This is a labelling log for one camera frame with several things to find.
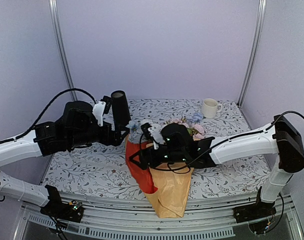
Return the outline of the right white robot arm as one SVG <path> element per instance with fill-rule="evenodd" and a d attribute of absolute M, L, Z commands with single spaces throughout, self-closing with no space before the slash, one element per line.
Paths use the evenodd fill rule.
<path fill-rule="evenodd" d="M 182 163 L 184 168 L 205 169 L 236 159 L 275 155 L 276 160 L 268 179 L 262 185 L 258 201 L 251 206 L 254 218 L 261 218 L 270 210 L 292 175 L 304 169 L 304 146 L 299 131 L 285 117 L 276 115 L 271 123 L 247 132 L 194 140 L 188 129 L 178 123 L 164 127 L 145 123 L 142 136 L 153 146 L 142 148 L 129 160 L 142 170 L 161 170 L 161 164 Z"/>

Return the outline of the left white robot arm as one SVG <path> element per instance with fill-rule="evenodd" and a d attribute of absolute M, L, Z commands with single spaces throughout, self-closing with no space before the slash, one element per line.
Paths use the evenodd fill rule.
<path fill-rule="evenodd" d="M 127 101 L 68 102 L 56 121 L 37 124 L 25 136 L 3 140 L 0 144 L 0 167 L 20 160 L 45 157 L 58 152 L 87 148 L 92 143 L 119 146 L 130 130 Z M 47 209 L 55 216 L 66 213 L 55 187 L 34 185 L 0 171 L 0 194 Z"/>

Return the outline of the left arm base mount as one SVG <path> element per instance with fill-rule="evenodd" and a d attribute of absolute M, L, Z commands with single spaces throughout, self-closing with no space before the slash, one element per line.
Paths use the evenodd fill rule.
<path fill-rule="evenodd" d="M 54 219 L 66 220 L 69 222 L 80 223 L 83 217 L 83 203 L 72 200 L 68 203 L 62 202 L 59 191 L 50 185 L 46 185 L 49 202 L 40 208 L 40 213 Z"/>

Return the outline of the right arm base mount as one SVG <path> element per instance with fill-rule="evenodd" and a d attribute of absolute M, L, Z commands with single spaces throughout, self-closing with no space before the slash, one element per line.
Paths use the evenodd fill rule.
<path fill-rule="evenodd" d="M 262 187 L 260 187 L 257 192 L 255 203 L 233 208 L 233 217 L 237 223 L 257 220 L 276 214 L 277 211 L 274 207 L 275 202 L 262 202 L 261 190 Z"/>

